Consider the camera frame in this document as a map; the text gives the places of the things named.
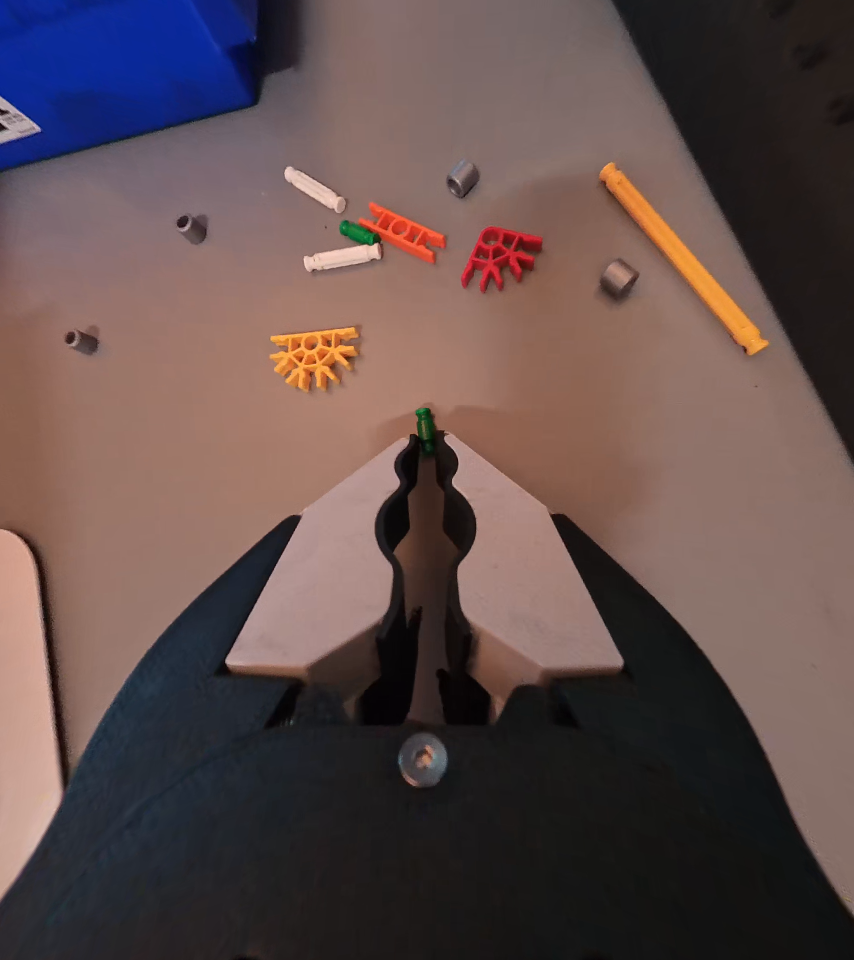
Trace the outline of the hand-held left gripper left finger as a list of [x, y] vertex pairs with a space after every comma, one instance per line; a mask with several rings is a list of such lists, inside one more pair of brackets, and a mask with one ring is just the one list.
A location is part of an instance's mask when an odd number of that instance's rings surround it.
[[396, 550], [421, 444], [401, 438], [302, 510], [228, 653], [233, 674], [321, 685], [372, 724], [409, 713], [418, 626]]

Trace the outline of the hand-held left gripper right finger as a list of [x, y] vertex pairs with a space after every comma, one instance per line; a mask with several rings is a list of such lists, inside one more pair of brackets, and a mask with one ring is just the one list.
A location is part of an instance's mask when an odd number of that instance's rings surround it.
[[624, 658], [551, 511], [451, 433], [435, 446], [456, 550], [445, 609], [444, 716], [486, 724], [519, 688], [615, 676]]

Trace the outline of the yellow fan connector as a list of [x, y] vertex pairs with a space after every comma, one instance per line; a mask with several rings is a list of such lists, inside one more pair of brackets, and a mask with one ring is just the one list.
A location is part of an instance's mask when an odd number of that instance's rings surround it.
[[354, 327], [275, 335], [270, 338], [275, 351], [268, 358], [289, 386], [303, 393], [325, 391], [341, 382], [340, 371], [352, 371], [358, 339]]

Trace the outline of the yellow plastic rod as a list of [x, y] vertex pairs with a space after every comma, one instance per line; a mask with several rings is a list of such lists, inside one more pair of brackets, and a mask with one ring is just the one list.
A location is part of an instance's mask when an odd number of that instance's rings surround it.
[[614, 162], [609, 162], [601, 168], [599, 180], [719, 320], [733, 342], [747, 356], [754, 356], [765, 350], [769, 346], [769, 341], [758, 327], [685, 246], [678, 234], [664, 221], [627, 175]]

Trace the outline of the white plastic rod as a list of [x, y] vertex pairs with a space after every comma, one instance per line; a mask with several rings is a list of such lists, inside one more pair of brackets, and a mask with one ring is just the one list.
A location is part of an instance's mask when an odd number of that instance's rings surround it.
[[299, 192], [321, 204], [325, 209], [337, 214], [345, 213], [348, 202], [344, 196], [300, 169], [287, 166], [284, 169], [284, 180]]
[[382, 245], [375, 243], [319, 251], [315, 254], [305, 255], [302, 259], [305, 270], [309, 273], [315, 273], [360, 266], [379, 261], [382, 258]]

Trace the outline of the blue plastic bin white tag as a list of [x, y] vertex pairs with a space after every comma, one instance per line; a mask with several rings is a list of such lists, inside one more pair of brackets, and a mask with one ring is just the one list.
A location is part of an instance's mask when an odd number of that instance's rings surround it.
[[0, 1], [0, 172], [252, 106], [253, 1]]

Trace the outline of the red fan connector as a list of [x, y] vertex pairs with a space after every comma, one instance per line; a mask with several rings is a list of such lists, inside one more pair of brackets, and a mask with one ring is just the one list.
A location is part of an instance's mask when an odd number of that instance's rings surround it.
[[481, 293], [487, 291], [491, 282], [497, 290], [502, 291], [505, 286], [505, 272], [517, 283], [522, 282], [525, 273], [535, 269], [542, 245], [541, 235], [503, 226], [485, 227], [467, 258], [460, 276], [461, 287], [468, 289], [477, 275]]

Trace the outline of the orange ladder piece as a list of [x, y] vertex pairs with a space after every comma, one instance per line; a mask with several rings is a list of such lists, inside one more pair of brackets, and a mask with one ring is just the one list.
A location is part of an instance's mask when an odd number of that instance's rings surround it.
[[368, 207], [369, 215], [358, 218], [361, 227], [412, 257], [436, 263], [436, 250], [446, 247], [445, 234], [375, 202], [370, 202]]

